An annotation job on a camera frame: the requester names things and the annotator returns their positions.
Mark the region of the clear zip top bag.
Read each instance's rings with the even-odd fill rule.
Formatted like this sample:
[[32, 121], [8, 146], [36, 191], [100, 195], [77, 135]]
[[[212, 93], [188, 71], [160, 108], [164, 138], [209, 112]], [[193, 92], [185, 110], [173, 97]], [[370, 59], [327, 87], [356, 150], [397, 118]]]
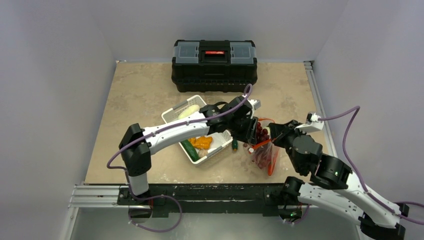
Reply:
[[259, 118], [256, 130], [256, 144], [244, 143], [242, 149], [248, 161], [255, 164], [270, 177], [273, 175], [276, 163], [279, 159], [279, 148], [272, 143], [270, 123], [275, 123], [271, 118]]

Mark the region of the red grape bunch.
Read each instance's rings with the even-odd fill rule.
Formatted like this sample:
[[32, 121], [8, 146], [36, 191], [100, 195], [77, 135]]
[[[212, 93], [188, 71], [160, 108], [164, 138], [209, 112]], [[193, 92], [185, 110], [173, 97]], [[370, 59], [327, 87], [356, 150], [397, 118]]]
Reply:
[[270, 118], [259, 118], [256, 126], [256, 144], [251, 144], [247, 147], [247, 155], [250, 161], [254, 163], [259, 169], [263, 170], [268, 168], [268, 164], [273, 157], [273, 143], [271, 142], [269, 123], [275, 121]]

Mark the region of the orange plastic carrot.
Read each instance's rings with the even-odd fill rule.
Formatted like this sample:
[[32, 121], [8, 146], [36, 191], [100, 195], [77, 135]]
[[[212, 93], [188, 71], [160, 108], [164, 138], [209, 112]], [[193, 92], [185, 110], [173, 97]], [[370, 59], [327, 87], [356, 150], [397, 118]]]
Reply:
[[273, 173], [274, 173], [274, 171], [275, 171], [275, 166], [276, 166], [276, 163], [277, 163], [277, 161], [278, 161], [278, 155], [275, 155], [275, 156], [273, 156], [272, 158], [271, 158], [271, 160], [270, 160], [270, 162], [269, 162], [269, 164], [268, 164], [268, 167], [267, 167], [267, 175], [270, 177], [270, 176], [272, 176], [273, 175]]

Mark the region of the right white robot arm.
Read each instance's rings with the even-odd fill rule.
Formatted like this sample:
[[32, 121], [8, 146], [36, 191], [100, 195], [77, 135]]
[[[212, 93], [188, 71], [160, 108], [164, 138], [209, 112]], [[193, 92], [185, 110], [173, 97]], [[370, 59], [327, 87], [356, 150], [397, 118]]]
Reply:
[[352, 168], [339, 158], [325, 154], [323, 146], [310, 136], [323, 127], [324, 122], [315, 118], [306, 123], [291, 120], [268, 125], [271, 142], [285, 149], [295, 172], [310, 177], [310, 183], [287, 177], [280, 191], [282, 200], [288, 204], [297, 201], [315, 205], [339, 214], [374, 240], [403, 240], [406, 229], [400, 224], [400, 218], [408, 215], [409, 207], [379, 194], [370, 196], [371, 188], [361, 185]]

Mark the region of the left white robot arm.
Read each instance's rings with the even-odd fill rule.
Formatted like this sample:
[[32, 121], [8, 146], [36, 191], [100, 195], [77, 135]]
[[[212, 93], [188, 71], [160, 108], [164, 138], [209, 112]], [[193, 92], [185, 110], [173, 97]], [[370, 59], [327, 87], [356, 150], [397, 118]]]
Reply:
[[151, 156], [164, 148], [225, 131], [240, 142], [253, 143], [258, 122], [254, 111], [259, 107], [259, 100], [242, 95], [230, 102], [207, 104], [187, 117], [159, 126], [130, 125], [118, 145], [131, 188], [130, 199], [138, 205], [148, 201], [147, 172], [152, 167]]

